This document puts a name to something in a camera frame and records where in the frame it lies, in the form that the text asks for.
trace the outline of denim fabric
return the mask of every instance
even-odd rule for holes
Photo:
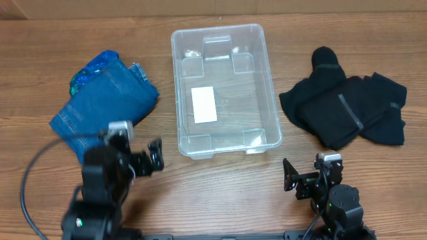
[[[112,121],[130,120],[135,125],[154,108],[158,96],[139,64],[134,63],[128,69],[116,59],[68,101],[50,126],[64,137],[96,133],[107,129]],[[103,142],[78,138],[67,144],[82,163],[84,153]]]

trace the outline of white paper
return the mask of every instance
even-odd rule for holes
[[[195,123],[217,121],[213,87],[196,87],[191,89]]]

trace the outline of black cable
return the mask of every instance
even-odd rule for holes
[[[334,236],[332,237],[332,240],[338,240],[337,238],[338,233],[342,231],[342,226],[337,221],[335,221],[335,224],[336,224],[336,228],[335,228]]]
[[[310,226],[307,228],[307,231],[304,234],[304,236],[302,237],[302,240],[304,240],[308,236],[308,233],[312,230],[312,228],[314,227],[314,225],[319,220],[319,218],[323,215],[324,212],[325,212],[325,207],[319,212],[317,217],[312,221],[312,224],[310,224]]]
[[[35,162],[37,162],[37,160],[40,158],[40,156],[42,156],[42,154],[44,154],[47,150],[56,146],[57,144],[62,143],[63,141],[72,140],[72,139],[76,139],[76,138],[95,138],[95,137],[100,137],[100,136],[98,134],[72,135],[72,136],[66,136],[62,139],[53,140],[52,142],[50,142],[49,144],[44,146],[42,149],[40,149],[37,152],[37,154],[34,155],[32,160],[29,162],[27,169],[24,172],[24,176],[22,178],[21,192],[19,194],[19,198],[21,200],[21,209],[22,209],[22,213],[24,214],[25,219],[27,220],[30,227],[34,230],[34,232],[36,232],[36,234],[38,234],[38,236],[40,236],[40,238],[42,238],[43,240],[47,240],[47,237],[40,231],[40,229],[35,225],[33,220],[30,218],[30,216],[28,214],[27,207],[25,206],[25,196],[24,196],[25,184],[27,183],[28,174],[31,171],[31,168],[33,168]]]
[[[325,181],[325,186],[326,186],[326,193],[328,193],[329,186],[328,186],[328,180],[326,179],[326,174],[323,170],[320,170],[320,174],[323,175],[323,180]]]

